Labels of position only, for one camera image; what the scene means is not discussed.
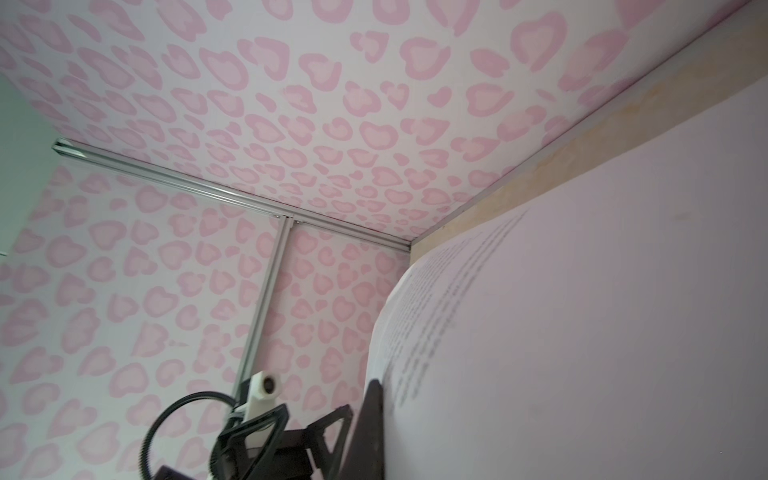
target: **vertical metal bar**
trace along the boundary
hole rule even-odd
[[[270,261],[266,265],[266,275],[259,293],[259,300],[256,305],[256,312],[253,314],[245,346],[243,347],[243,358],[240,360],[240,366],[237,368],[237,377],[233,386],[232,394],[237,395],[237,389],[242,381],[249,379],[253,375],[253,363],[256,360],[256,351],[261,341],[261,333],[266,321],[266,312],[270,308],[272,293],[277,283],[277,274],[280,272],[280,264],[283,262],[283,254],[288,244],[288,234],[293,228],[293,218],[279,216],[280,225],[277,227],[275,244],[272,247]]]

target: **black cable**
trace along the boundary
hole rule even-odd
[[[152,472],[150,472],[150,466],[149,466],[149,448],[152,444],[152,438],[154,437],[154,434],[157,432],[157,429],[160,428],[160,425],[162,425],[162,423],[165,422],[165,420],[170,416],[171,413],[175,412],[182,406],[185,406],[186,404],[195,402],[197,400],[218,400],[220,402],[226,403],[232,409],[234,409],[237,406],[237,400],[233,399],[232,397],[230,397],[225,393],[195,392],[181,399],[178,399],[176,402],[173,403],[173,405],[165,409],[160,414],[160,416],[157,417],[157,420],[154,421],[152,426],[149,428],[146,436],[144,437],[144,442],[142,442],[141,444],[141,452],[139,453],[139,472],[141,473],[141,478],[143,480],[152,480]],[[210,467],[212,467],[213,464],[214,464],[214,455],[212,453],[210,458]],[[216,474],[213,471],[213,469],[211,469],[211,474],[214,475],[214,478],[215,478]]]

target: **metal frame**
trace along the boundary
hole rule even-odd
[[[247,194],[234,188],[192,177],[169,168],[138,161],[125,155],[92,147],[78,141],[59,138],[53,144],[53,149],[56,153],[65,157],[106,167],[120,174],[138,177],[178,190],[185,190],[193,194],[213,198],[216,201],[237,205],[249,210],[256,210],[263,214],[290,217],[314,227],[341,233],[357,240],[375,243],[401,252],[408,253],[411,251],[411,242],[388,233],[377,232],[354,223],[316,214],[303,208],[296,208],[268,198]]]
[[[277,274],[280,272],[280,264],[283,262],[283,255],[288,244],[288,236],[293,228],[294,220],[289,217],[280,217],[280,225],[277,227],[275,244],[272,246],[272,255],[266,265],[266,277],[264,278],[259,292],[259,300],[256,304],[256,312],[253,313],[253,322],[248,329],[248,337],[245,341],[243,358],[240,366],[237,368],[237,377],[232,387],[232,395],[237,396],[237,389],[240,388],[242,381],[250,379],[253,375],[253,363],[256,361],[256,353],[261,341],[261,332],[264,330],[266,313],[270,309],[272,302],[272,293],[277,283]]]
[[[495,183],[493,183],[493,185],[485,188],[483,191],[475,195],[469,202],[461,205],[459,208],[452,211],[438,223],[432,225],[429,229],[427,229],[426,232],[416,237],[411,244],[416,245],[418,242],[424,240],[432,233],[444,227],[454,218],[458,217],[470,208],[474,207],[476,204],[480,203],[484,198],[489,197],[499,188],[504,187],[516,177],[533,168],[536,168],[538,164],[546,160],[554,152],[564,147],[565,145],[568,145],[575,138],[585,134],[587,131],[608,118],[615,111],[622,109],[631,101],[648,92],[651,88],[656,86],[660,80],[669,78],[682,67],[688,65],[702,52],[707,51],[714,45],[721,43],[725,38],[732,35],[734,32],[739,31],[747,22],[749,22],[752,18],[755,18],[755,16],[764,15],[766,13],[768,13],[768,0],[752,0],[751,2],[748,2],[737,12],[734,12],[730,17],[723,20],[714,28],[704,32],[701,36],[693,39],[688,44],[684,45],[680,50],[665,58],[659,65],[656,66],[656,68],[652,69],[646,75],[641,77],[638,81],[627,88],[627,90],[621,92],[619,95],[609,100],[609,102],[607,102],[605,105],[582,118],[573,127],[565,131],[565,133],[563,133],[560,137],[557,137],[549,145],[523,160],[517,167],[509,171],[504,177],[498,179]]]

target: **white paper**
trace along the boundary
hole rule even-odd
[[[768,79],[449,241],[373,333],[387,478],[768,478]]]

